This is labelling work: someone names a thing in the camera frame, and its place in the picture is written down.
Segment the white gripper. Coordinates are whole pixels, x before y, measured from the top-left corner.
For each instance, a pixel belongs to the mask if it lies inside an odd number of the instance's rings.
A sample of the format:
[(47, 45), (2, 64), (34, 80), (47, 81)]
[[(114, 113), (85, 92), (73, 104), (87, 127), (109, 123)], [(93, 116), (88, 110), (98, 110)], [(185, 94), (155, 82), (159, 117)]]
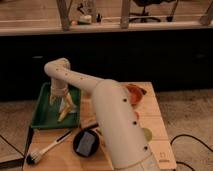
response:
[(65, 97), (66, 105), (71, 110), (73, 107), (73, 101), (70, 93), (68, 93), (68, 84), (58, 79), (51, 80), (51, 94), (49, 97), (49, 104), (54, 105), (57, 97)]

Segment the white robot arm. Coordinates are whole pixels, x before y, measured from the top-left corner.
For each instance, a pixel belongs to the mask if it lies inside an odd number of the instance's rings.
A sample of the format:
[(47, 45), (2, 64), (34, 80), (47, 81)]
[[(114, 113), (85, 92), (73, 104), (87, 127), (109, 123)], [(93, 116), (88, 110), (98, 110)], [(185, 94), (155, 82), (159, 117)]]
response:
[(70, 84), (91, 94), (92, 109), (115, 171), (161, 171), (124, 86), (71, 71), (65, 58), (48, 62), (44, 70), (57, 86)]

